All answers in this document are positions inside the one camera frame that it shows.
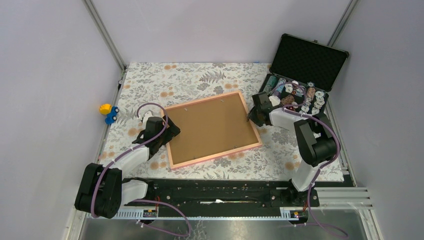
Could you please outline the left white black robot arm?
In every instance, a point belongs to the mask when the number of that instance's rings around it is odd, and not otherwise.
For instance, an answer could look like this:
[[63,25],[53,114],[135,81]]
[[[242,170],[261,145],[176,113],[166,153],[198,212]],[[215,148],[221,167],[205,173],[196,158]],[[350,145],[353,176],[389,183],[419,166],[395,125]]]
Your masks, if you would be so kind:
[[134,145],[107,164],[88,164],[82,175],[74,207],[94,218],[113,218],[122,205],[138,200],[148,206],[155,192],[143,180],[125,180],[127,173],[150,160],[159,149],[180,134],[180,128],[166,116],[143,120],[145,128],[132,142]]

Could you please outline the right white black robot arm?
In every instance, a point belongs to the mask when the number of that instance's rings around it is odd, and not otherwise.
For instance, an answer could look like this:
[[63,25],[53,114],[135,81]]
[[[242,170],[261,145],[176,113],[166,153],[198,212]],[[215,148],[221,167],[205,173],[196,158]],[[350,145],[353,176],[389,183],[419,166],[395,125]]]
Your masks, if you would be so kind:
[[276,126],[295,133],[301,163],[291,179],[292,189],[287,201],[293,206],[306,199],[305,191],[312,188],[323,167],[334,162],[341,150],[340,142],[327,115],[314,115],[290,110],[287,106],[273,106],[266,92],[252,95],[253,108],[247,119],[257,126]]

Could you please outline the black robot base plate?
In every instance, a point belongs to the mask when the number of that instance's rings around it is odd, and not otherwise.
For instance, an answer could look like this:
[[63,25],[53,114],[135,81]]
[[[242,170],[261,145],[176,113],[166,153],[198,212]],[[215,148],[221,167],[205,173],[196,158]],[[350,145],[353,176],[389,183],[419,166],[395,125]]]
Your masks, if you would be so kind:
[[153,207],[160,217],[179,214],[158,202],[170,204],[188,217],[275,217],[279,207],[319,207],[317,190],[297,192],[290,181],[186,180],[159,178],[125,178],[101,184],[95,202],[87,200],[87,212],[108,219],[124,205],[124,185],[146,184],[144,199],[130,197],[128,206]]

